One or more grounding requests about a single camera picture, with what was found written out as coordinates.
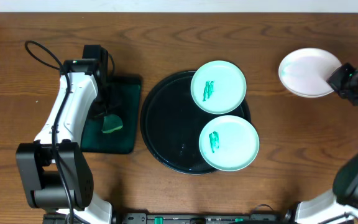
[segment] black tray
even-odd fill
[[[173,74],[158,83],[144,101],[140,130],[152,155],[167,167],[186,174],[207,174],[216,169],[202,157],[198,138],[204,126],[222,115],[250,122],[247,102],[226,114],[209,114],[199,108],[190,93],[195,71]]]

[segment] wood grain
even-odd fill
[[[179,174],[153,158],[138,129],[130,155],[85,154],[96,192],[120,211],[245,213],[261,203],[284,211],[330,189],[358,152],[358,106],[335,94],[300,98],[277,75],[281,59],[303,47],[358,64],[358,14],[0,13],[0,223],[42,221],[43,211],[25,201],[15,152],[44,125],[58,76],[27,54],[28,39],[61,60],[81,57],[84,44],[101,44],[118,73],[142,76],[141,103],[163,78],[212,60],[244,72],[260,136],[251,166]]]

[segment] brown wooden surface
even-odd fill
[[[260,203],[285,210],[330,189],[358,152],[358,107],[335,94],[295,96],[277,75],[281,59],[303,47],[358,65],[358,14],[0,13],[0,223],[40,223],[44,213],[27,205],[15,151],[44,125],[58,77],[27,54],[28,39],[60,60],[101,44],[117,72],[143,77],[141,104],[163,78],[212,60],[244,72],[260,136],[256,160],[238,172],[179,174],[153,158],[138,127],[132,154],[85,154],[95,191],[121,211],[245,213]]]

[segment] green scribble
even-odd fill
[[[216,131],[209,134],[209,143],[211,144],[212,153],[219,149],[219,135]]]
[[[207,99],[211,98],[213,91],[214,91],[214,81],[206,81],[203,101],[206,101]]]

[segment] white backdrop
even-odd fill
[[[0,12],[358,12],[358,0],[0,0]]]

